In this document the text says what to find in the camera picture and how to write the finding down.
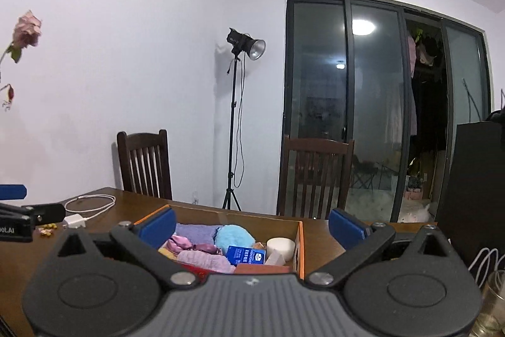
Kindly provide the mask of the dark wooden chair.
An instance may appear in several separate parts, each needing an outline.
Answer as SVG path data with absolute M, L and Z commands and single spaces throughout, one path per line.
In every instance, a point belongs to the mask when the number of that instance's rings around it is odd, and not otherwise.
M 116 136 L 122 186 L 154 198 L 171 200 L 168 133 L 132 133 L 121 131 Z
M 346 207 L 351 182 L 354 141 L 284 136 L 276 213 L 328 219 Z

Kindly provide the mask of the clear glass cup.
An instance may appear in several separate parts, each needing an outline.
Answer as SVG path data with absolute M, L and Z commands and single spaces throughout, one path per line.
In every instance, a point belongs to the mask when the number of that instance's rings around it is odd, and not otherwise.
M 470 336 L 504 336 L 504 271 L 491 273 L 483 290 L 481 311 Z

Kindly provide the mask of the black cloth on monitor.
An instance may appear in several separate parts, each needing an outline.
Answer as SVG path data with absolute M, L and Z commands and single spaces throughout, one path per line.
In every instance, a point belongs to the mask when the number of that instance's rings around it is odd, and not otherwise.
M 493 111 L 492 113 L 489 114 L 489 116 L 487 116 L 487 118 L 485 120 L 504 125 L 505 124 L 505 109 Z

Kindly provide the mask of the blue tissue pack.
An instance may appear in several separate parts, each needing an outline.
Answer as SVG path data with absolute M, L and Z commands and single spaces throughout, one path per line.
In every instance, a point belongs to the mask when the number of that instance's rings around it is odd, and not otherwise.
M 264 264 L 266 251 L 231 245 L 226 253 L 227 260 L 234 266 L 239 264 Z

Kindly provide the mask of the black monitor back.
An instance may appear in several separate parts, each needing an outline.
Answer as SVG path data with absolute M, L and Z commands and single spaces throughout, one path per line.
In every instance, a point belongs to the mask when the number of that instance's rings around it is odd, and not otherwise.
M 437 224 L 465 264 L 483 248 L 504 253 L 504 127 L 460 124 Z

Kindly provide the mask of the small yellow dried petals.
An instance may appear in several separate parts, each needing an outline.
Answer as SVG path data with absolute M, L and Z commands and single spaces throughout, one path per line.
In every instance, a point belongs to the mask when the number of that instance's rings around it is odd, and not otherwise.
M 55 230 L 57 230 L 57 229 L 58 229 L 58 226 L 55 223 L 50 223 L 50 224 L 46 224 L 46 225 L 38 227 L 39 234 L 42 237 L 52 236 L 53 233 L 55 232 Z

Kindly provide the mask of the black studio light on stand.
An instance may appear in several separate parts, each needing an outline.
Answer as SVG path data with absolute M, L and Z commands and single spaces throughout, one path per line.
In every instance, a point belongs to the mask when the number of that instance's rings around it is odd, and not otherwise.
M 229 29 L 226 40 L 231 46 L 233 58 L 227 71 L 228 75 L 232 75 L 232 91 L 229 114 L 227 182 L 223 208 L 232 209 L 234 206 L 238 211 L 241 211 L 235 191 L 241 187 L 245 175 L 242 125 L 247 60 L 251 62 L 259 60 L 265 54 L 266 42 L 263 39 L 253 38 L 249 33 L 240 33 L 232 27 Z

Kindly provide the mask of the white power adapter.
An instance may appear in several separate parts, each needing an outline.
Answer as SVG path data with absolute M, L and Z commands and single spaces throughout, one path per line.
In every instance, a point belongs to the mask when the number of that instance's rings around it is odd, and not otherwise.
M 86 219 L 80 214 L 67 215 L 63 221 L 62 225 L 64 228 L 76 229 L 86 226 Z

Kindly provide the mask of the white foam block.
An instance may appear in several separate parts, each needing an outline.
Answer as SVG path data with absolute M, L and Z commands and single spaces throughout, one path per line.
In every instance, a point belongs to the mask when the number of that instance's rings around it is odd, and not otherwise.
M 284 266 L 286 263 L 284 256 L 276 250 L 273 250 L 267 257 L 265 265 L 269 266 Z

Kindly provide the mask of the lavender knitted soft roll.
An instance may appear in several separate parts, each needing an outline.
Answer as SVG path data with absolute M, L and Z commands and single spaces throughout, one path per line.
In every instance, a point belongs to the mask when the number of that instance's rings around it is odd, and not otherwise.
M 214 244 L 217 231 L 222 225 L 177 223 L 175 235 L 187 238 L 192 244 Z

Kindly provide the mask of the pink satin cloth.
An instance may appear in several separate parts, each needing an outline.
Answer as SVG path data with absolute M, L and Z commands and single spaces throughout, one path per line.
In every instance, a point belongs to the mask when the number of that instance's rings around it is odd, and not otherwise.
M 183 250 L 198 250 L 212 255 L 222 255 L 223 253 L 215 244 L 194 244 L 187 237 L 175 234 L 167 240 L 165 247 L 176 255 Z

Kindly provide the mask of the dark wooden chair left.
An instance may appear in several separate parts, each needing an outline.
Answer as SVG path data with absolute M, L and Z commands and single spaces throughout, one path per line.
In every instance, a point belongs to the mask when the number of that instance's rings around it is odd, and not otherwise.
M 122 186 L 154 198 L 171 200 L 168 133 L 132 133 L 121 131 L 116 136 Z

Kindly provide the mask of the dark wooden chair centre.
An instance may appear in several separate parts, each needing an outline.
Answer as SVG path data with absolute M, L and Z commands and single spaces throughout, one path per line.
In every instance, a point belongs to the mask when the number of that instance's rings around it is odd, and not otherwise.
M 346 207 L 351 182 L 354 141 L 284 136 L 276 213 L 328 219 Z

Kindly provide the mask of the dried pink rose bouquet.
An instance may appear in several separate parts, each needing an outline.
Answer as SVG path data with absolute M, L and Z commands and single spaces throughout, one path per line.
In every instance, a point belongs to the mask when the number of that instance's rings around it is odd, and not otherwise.
M 25 49 L 36 47 L 39 44 L 39 39 L 42 36 L 41 27 L 42 21 L 32 10 L 21 15 L 15 23 L 12 39 L 1 53 L 1 62 L 6 57 L 10 57 L 15 64 L 19 63 Z M 15 90 L 11 83 L 1 83 L 1 108 L 5 111 L 11 110 L 14 98 Z

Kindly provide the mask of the light blue fluffy ball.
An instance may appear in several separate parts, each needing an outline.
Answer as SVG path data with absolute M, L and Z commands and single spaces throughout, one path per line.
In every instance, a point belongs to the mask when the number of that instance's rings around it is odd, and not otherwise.
M 224 225 L 217 231 L 214 244 L 226 254 L 231 245 L 251 247 L 255 242 L 254 237 L 244 227 Z

